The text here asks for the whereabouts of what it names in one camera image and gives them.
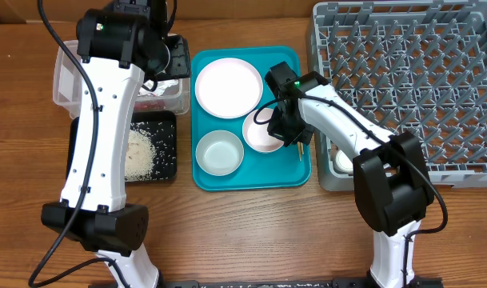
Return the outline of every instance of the gray dish rack frame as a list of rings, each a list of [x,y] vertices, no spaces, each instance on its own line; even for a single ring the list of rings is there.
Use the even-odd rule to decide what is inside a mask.
[[[419,138],[433,183],[487,187],[487,0],[318,3],[306,40],[309,69],[352,107]],[[321,186],[353,190],[315,138]]]

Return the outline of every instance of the white plate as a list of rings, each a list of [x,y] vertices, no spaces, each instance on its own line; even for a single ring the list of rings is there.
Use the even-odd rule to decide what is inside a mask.
[[[243,122],[243,138],[245,142],[254,150],[261,153],[271,153],[277,151],[284,142],[269,136],[268,124],[258,125],[253,121],[253,116],[257,110],[250,113]],[[257,116],[259,122],[264,122],[272,117],[273,109],[265,108]]]
[[[229,131],[209,132],[198,142],[195,158],[198,165],[213,176],[233,173],[243,161],[244,149],[238,136]]]
[[[248,62],[223,58],[202,69],[195,82],[195,97],[209,114],[224,119],[247,115],[261,101],[261,75]]]

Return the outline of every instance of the blue tray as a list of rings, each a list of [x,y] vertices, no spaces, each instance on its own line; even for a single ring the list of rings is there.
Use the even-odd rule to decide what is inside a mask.
[[[270,153],[262,154],[250,148],[242,135],[245,117],[236,119],[220,119],[207,112],[198,104],[195,97],[195,82],[202,69],[220,58],[240,58],[252,64],[263,78],[263,95],[260,107],[274,99],[272,92],[264,81],[269,68],[286,61],[300,75],[300,61],[294,50],[285,46],[238,48],[228,50],[207,50],[195,56],[192,63],[192,163],[194,181],[206,191],[248,190],[261,188],[277,188],[301,186],[312,173],[310,150],[305,146],[303,161],[298,158],[297,146],[289,146]],[[201,138],[214,130],[228,130],[242,140],[245,157],[242,164],[232,174],[217,177],[209,175],[195,161],[195,148]]]

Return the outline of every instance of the black container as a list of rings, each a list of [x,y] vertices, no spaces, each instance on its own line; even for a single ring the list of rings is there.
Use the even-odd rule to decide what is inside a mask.
[[[69,175],[73,161],[76,133],[78,132],[79,118],[73,120],[70,125],[69,155],[67,158],[67,171]],[[153,172],[146,181],[164,181],[174,179],[178,171],[177,161],[177,134],[178,126],[176,115],[170,111],[135,113],[131,118],[131,130],[145,130],[151,133],[150,141],[156,148]]]

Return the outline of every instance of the wooden tabletop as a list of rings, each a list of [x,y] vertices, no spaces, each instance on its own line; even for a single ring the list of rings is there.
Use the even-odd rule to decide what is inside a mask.
[[[177,21],[192,56],[201,50],[286,45],[307,71],[308,19]],[[63,39],[75,26],[55,25]],[[57,45],[41,25],[0,26],[0,287],[24,287],[57,237],[40,221],[65,183],[71,119],[52,101]],[[190,115],[178,117],[178,175],[172,184],[127,187],[128,202],[147,205],[145,244],[166,280],[201,282],[327,280],[364,276],[373,257],[372,230],[351,192],[327,192],[313,176],[302,187],[207,193],[192,179]],[[487,287],[487,189],[442,188],[447,228],[416,240],[417,274],[443,277],[445,287]],[[424,227],[441,220],[428,208]],[[88,258],[64,241],[39,279]],[[102,264],[55,287],[112,280]]]

